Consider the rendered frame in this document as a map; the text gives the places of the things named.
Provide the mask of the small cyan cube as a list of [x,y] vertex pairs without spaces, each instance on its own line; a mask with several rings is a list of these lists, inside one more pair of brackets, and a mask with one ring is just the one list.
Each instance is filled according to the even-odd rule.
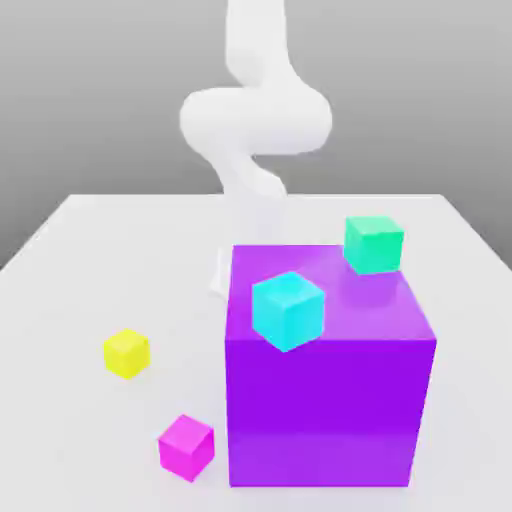
[[285,353],[319,338],[325,327],[325,292],[290,271],[255,283],[253,330]]

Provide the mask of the small green cube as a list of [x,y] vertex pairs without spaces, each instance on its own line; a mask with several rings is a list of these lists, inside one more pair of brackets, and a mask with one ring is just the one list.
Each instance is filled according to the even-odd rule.
[[358,275],[400,270],[404,229],[387,216],[349,216],[343,255]]

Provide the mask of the small yellow cube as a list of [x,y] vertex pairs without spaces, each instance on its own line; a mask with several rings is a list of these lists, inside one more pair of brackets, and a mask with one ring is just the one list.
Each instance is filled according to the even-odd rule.
[[131,379],[150,364],[150,344],[147,337],[124,329],[103,344],[106,368],[112,373]]

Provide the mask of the small magenta cube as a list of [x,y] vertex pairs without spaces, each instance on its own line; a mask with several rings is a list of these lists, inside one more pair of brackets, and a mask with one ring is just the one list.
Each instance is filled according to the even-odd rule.
[[215,456],[214,430],[180,415],[158,438],[160,465],[193,482]]

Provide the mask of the large purple box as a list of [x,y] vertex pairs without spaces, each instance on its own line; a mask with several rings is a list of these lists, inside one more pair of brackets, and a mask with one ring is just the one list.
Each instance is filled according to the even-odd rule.
[[[281,352],[251,289],[294,271],[326,295],[321,337]],[[336,245],[238,246],[225,334],[234,487],[404,487],[436,337],[400,272],[356,274]]]

